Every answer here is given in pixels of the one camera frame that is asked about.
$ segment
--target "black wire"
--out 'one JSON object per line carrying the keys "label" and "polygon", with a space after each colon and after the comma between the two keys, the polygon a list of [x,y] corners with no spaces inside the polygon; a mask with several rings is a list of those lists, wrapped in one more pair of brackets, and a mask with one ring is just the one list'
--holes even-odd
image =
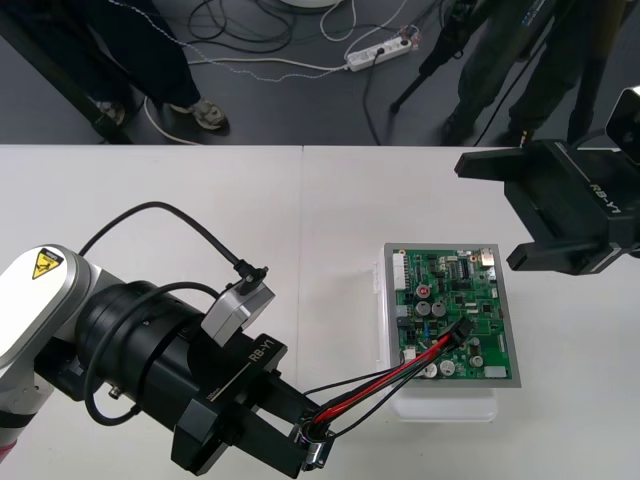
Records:
{"label": "black wire", "polygon": [[[428,365],[429,363],[433,363],[433,362],[437,361],[438,358],[440,358],[445,352],[446,352],[446,350],[443,349],[438,355],[436,355],[431,360],[424,360],[423,362],[416,363],[414,366],[412,366],[411,368],[407,369],[406,372],[403,372],[400,376],[390,379],[384,385],[382,385],[381,387],[377,388],[374,392],[372,392],[372,395],[374,395],[375,393],[379,392],[380,390],[382,390],[384,388],[387,388],[390,384],[393,384],[393,383],[397,382],[399,379],[402,379],[402,381],[400,383],[398,383],[387,395],[385,395],[382,398],[382,400],[380,400],[376,405],[374,405],[367,413],[365,413],[362,417],[360,417],[358,420],[356,420],[353,424],[351,424],[350,426],[348,426],[344,430],[341,430],[338,433],[330,434],[326,438],[323,438],[323,439],[318,439],[318,438],[313,437],[309,433],[309,426],[312,425],[312,423],[315,420],[315,418],[317,418],[322,412],[317,413],[303,427],[303,434],[304,434],[305,438],[307,440],[311,441],[311,442],[314,442],[314,443],[323,443],[323,442],[326,442],[327,440],[333,440],[333,439],[336,439],[338,437],[341,437],[341,436],[349,433],[351,430],[353,430],[354,428],[356,428],[357,426],[362,424],[367,418],[369,418],[371,415],[373,415],[382,405],[384,405],[384,403],[387,400],[389,400],[393,395],[395,395],[398,392],[398,390],[400,390],[409,381],[411,381],[420,371],[422,371],[422,369],[424,369],[424,367],[426,365]],[[337,415],[331,421],[335,420],[340,415],[342,415],[343,413],[347,412],[348,410],[353,408],[355,405],[363,402],[367,398],[370,398],[370,395],[365,397],[365,398],[362,398],[362,399],[358,400],[357,402],[354,402],[353,405],[349,406],[349,408],[347,408],[344,412],[341,412],[339,415]]]}
{"label": "black wire", "polygon": [[136,300],[131,306],[125,310],[122,316],[116,320],[109,330],[104,334],[104,336],[100,339],[98,346],[96,347],[93,356],[91,357],[91,361],[89,362],[89,367],[87,368],[87,374],[84,382],[84,402],[87,407],[87,412],[93,420],[95,420],[100,425],[104,425],[107,427],[114,427],[117,425],[122,425],[126,421],[133,418],[135,415],[140,413],[142,409],[139,405],[134,405],[131,409],[124,415],[116,418],[110,418],[104,416],[98,410],[98,406],[96,405],[96,400],[93,396],[93,385],[95,383],[98,371],[98,365],[102,356],[104,355],[105,350],[109,346],[109,342],[113,339],[118,329],[129,319],[129,317],[135,313],[135,311],[143,306],[149,300],[152,300],[160,295],[163,295],[168,292],[173,292],[176,290],[198,290],[204,293],[211,295],[214,299],[218,299],[219,294],[213,288],[208,287],[206,285],[202,285],[200,283],[195,282],[177,282],[171,283],[169,285],[165,285],[163,287],[158,287],[148,293],[142,295],[138,300]]}
{"label": "black wire", "polygon": [[602,136],[604,136],[606,134],[607,134],[607,132],[606,132],[606,130],[604,128],[598,128],[597,130],[594,130],[593,132],[589,132],[586,135],[584,135],[583,137],[581,137],[578,140],[576,140],[575,142],[573,142],[571,144],[571,149],[575,150],[580,145],[582,145],[583,143],[587,143],[589,140],[593,140],[594,138],[602,137]]}
{"label": "black wire", "polygon": [[349,385],[350,383],[359,382],[361,380],[366,380],[368,378],[377,378],[382,375],[386,375],[387,373],[391,373],[397,369],[398,367],[393,367],[388,370],[382,370],[381,372],[369,373],[368,375],[362,375],[361,377],[351,378],[349,380],[343,380],[342,382],[338,382],[338,383],[331,383],[329,385],[325,385],[324,387],[318,387],[312,390],[307,390],[306,392],[303,393],[303,395],[305,396],[311,395],[312,393],[322,392],[323,390],[330,390],[332,388],[341,387],[343,385]]}
{"label": "black wire", "polygon": [[[213,10],[211,9],[211,5],[210,3],[213,2],[214,0],[205,0],[204,2],[199,3],[198,5],[196,5],[193,10],[191,10],[191,13],[189,14],[189,19],[187,20],[187,29],[189,30],[189,33],[191,34],[192,37],[197,38],[198,40],[213,40],[214,38],[218,38],[220,35],[222,35],[223,33],[225,33],[226,28],[227,28],[227,17],[226,15],[224,15],[224,9],[222,7],[222,0],[219,0],[220,2],[220,10],[222,10],[222,18],[224,20],[223,24],[220,25],[218,23],[218,21],[215,18],[215,15],[213,13]],[[198,13],[198,11],[200,11],[200,9],[202,7],[205,7],[207,9],[207,11],[209,12],[209,17],[211,18],[211,20],[213,20],[213,23],[219,28],[219,30],[214,33],[213,35],[209,35],[206,37],[197,35],[196,33],[194,33],[191,22],[193,21],[195,15]]]}
{"label": "black wire", "polygon": [[91,239],[86,243],[86,245],[82,247],[82,249],[79,252],[79,255],[81,257],[85,256],[87,252],[91,249],[91,247],[93,247],[98,240],[100,240],[113,227],[115,227],[122,221],[126,220],[132,215],[135,215],[138,212],[141,212],[143,210],[148,210],[150,208],[160,208],[162,210],[166,210],[167,212],[174,214],[176,217],[178,217],[180,220],[185,222],[187,225],[193,228],[196,232],[202,235],[202,237],[207,242],[209,242],[213,246],[213,248],[215,248],[218,252],[220,252],[220,254],[224,258],[226,258],[229,262],[231,262],[233,266],[236,266],[240,261],[238,257],[236,257],[233,253],[231,253],[231,251],[227,247],[225,247],[222,244],[222,242],[220,242],[220,240],[214,237],[206,228],[204,228],[202,225],[196,222],[192,217],[184,213],[182,210],[177,209],[173,205],[169,205],[168,203],[164,203],[164,202],[147,202],[147,203],[138,205],[137,207],[133,207],[130,210],[127,210],[122,215],[119,215],[118,217],[116,217],[115,219],[107,223],[104,227],[102,227],[102,229],[100,229],[98,233],[96,233],[93,237],[91,237]]}
{"label": "black wire", "polygon": [[529,57],[529,60],[527,60],[527,63],[524,64],[524,66],[522,67],[522,70],[520,70],[520,73],[518,73],[518,76],[513,80],[513,82],[511,82],[511,85],[509,86],[509,88],[507,89],[505,94],[502,96],[502,99],[500,100],[500,102],[498,103],[498,106],[494,110],[493,115],[491,115],[491,118],[487,122],[487,125],[484,127],[484,130],[482,131],[482,133],[480,134],[480,136],[476,140],[476,143],[473,144],[474,147],[477,147],[480,144],[480,142],[484,138],[484,136],[487,133],[487,131],[489,131],[489,127],[491,126],[491,124],[495,120],[496,116],[498,115],[498,112],[500,111],[500,108],[502,107],[504,102],[507,100],[507,97],[509,96],[511,91],[515,88],[515,86],[520,81],[520,79],[522,78],[524,73],[527,71],[529,66],[533,63],[535,58],[540,54],[542,49],[545,47],[545,45],[547,44],[547,40],[549,40],[551,35],[553,35],[556,32],[556,30],[560,27],[562,22],[567,18],[567,16],[569,15],[569,12],[573,8],[573,5],[576,3],[576,1],[577,0],[571,0],[571,3],[567,7],[567,9],[562,13],[562,15],[560,17],[556,17],[556,20],[553,23],[553,27],[551,28],[551,30],[549,31],[547,36],[544,37],[544,40],[540,43],[540,45],[538,45],[538,48],[536,48],[535,51],[531,54],[531,56]]}
{"label": "black wire", "polygon": [[[273,12],[268,11],[265,7],[263,7],[261,0],[254,0],[256,6],[262,10],[265,14],[267,14],[270,17],[275,18],[276,20],[278,20],[280,23],[282,23],[285,26],[285,30],[273,37],[269,37],[269,38],[264,38],[264,39],[254,39],[254,38],[248,38],[248,37],[244,37],[241,35],[237,35],[233,32],[230,32],[227,29],[227,15],[226,12],[224,10],[224,5],[223,5],[223,0],[219,0],[220,1],[220,10],[222,12],[222,17],[224,19],[224,23],[222,25],[220,25],[218,23],[218,20],[216,19],[216,16],[213,14],[213,11],[210,9],[210,7],[208,6],[209,3],[211,3],[213,0],[204,0],[203,2],[201,2],[200,4],[198,4],[196,6],[196,8],[191,12],[191,15],[189,16],[189,22],[187,25],[187,28],[189,29],[189,33],[196,38],[196,40],[192,40],[190,42],[187,42],[187,44],[189,45],[196,45],[196,44],[208,44],[208,45],[217,45],[220,47],[225,47],[225,48],[229,48],[231,50],[235,50],[237,52],[242,52],[242,53],[250,53],[250,54],[255,54],[255,55],[261,55],[261,54],[267,54],[267,53],[275,53],[278,52],[284,48],[286,48],[290,43],[291,40],[293,40],[293,29],[295,26],[295,21],[296,18],[295,16],[293,17],[293,21],[291,23],[289,23],[289,21],[287,21],[287,19],[276,15]],[[191,25],[191,21],[194,18],[195,14],[199,11],[200,8],[202,8],[203,6],[206,6],[209,13],[210,13],[210,18],[213,21],[213,23],[218,26],[220,28],[219,32],[217,32],[216,35],[214,35],[213,37],[203,37],[201,35],[196,34],[193,31],[193,27]],[[249,42],[249,43],[274,43],[274,42],[281,42],[280,45],[278,45],[277,47],[273,47],[273,48],[269,48],[269,49],[265,49],[265,50],[252,50],[249,48],[244,48],[244,47],[239,47],[236,45],[230,45],[228,43],[224,43],[224,42],[220,42],[218,40],[213,40],[213,38],[217,38],[222,34],[227,34],[232,38],[235,38],[237,40],[243,41],[243,42]]]}
{"label": "black wire", "polygon": [[373,80],[373,69],[376,66],[376,62],[378,61],[378,57],[384,53],[383,49],[380,49],[376,52],[376,56],[373,59],[373,63],[371,64],[369,70],[369,76],[367,77],[367,84],[364,87],[364,95],[362,95],[362,108],[364,109],[364,115],[367,118],[367,126],[369,127],[369,131],[371,132],[371,136],[373,140],[376,142],[376,145],[381,145],[380,138],[378,137],[378,132],[376,132],[376,127],[373,125],[373,120],[371,120],[371,114],[369,113],[369,107],[367,106],[367,97],[369,96],[369,89],[371,88],[371,81]]}

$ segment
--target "green circuit board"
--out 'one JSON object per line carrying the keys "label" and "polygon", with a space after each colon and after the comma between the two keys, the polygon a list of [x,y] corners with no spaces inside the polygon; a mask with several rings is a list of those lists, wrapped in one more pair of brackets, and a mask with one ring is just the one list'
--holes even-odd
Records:
{"label": "green circuit board", "polygon": [[395,291],[400,351],[408,356],[415,349],[419,355],[466,316],[474,323],[467,343],[439,358],[434,364],[437,372],[431,367],[429,378],[511,379],[492,250],[394,250],[394,254],[396,262],[404,263],[400,282],[405,288]]}

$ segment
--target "warning label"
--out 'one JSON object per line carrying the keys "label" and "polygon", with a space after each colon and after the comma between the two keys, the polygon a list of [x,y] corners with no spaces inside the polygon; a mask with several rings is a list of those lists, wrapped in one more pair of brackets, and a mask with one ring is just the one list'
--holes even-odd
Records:
{"label": "warning label", "polygon": [[33,269],[33,280],[40,278],[45,273],[49,273],[51,270],[55,270],[64,262],[62,256],[53,253],[46,248],[40,250],[38,253],[38,259],[36,260],[36,266]]}

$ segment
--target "red wire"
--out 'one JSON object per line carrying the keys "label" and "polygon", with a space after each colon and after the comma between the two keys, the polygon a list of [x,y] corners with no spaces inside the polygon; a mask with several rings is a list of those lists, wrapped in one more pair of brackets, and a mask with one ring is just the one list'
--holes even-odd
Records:
{"label": "red wire", "polygon": [[353,405],[354,402],[357,402],[361,398],[371,394],[371,392],[376,390],[380,385],[383,385],[384,383],[386,383],[387,380],[395,377],[399,373],[404,372],[405,370],[410,368],[412,365],[415,365],[416,363],[424,361],[424,360],[427,360],[427,361],[428,360],[432,360],[438,354],[440,349],[449,341],[449,339],[450,339],[450,336],[448,334],[445,335],[440,340],[438,340],[438,343],[436,343],[435,345],[431,346],[426,352],[421,353],[415,359],[411,360],[409,363],[406,363],[402,367],[398,368],[397,370],[385,375],[380,380],[378,380],[376,383],[374,383],[373,385],[370,385],[369,387],[367,387],[366,389],[364,389],[362,392],[358,393],[354,397],[348,398],[347,400],[343,401],[342,403],[340,403],[340,404],[338,404],[338,405],[336,405],[334,407],[328,408],[326,411],[322,412],[314,420],[314,423],[320,423],[320,422],[324,422],[326,420],[331,420],[331,419],[335,418],[337,415],[339,415],[344,410],[346,410],[349,406]]}

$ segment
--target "extension cord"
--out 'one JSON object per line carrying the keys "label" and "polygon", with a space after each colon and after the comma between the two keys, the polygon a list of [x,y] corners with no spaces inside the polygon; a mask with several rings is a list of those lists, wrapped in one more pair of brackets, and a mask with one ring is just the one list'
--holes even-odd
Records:
{"label": "extension cord", "polygon": [[384,50],[384,52],[378,55],[376,65],[404,55],[408,53],[411,48],[411,41],[402,37],[396,37],[384,43],[369,47],[366,50],[350,53],[347,55],[347,66],[352,72],[357,72],[373,65],[373,60],[376,58],[376,54],[380,49]]}

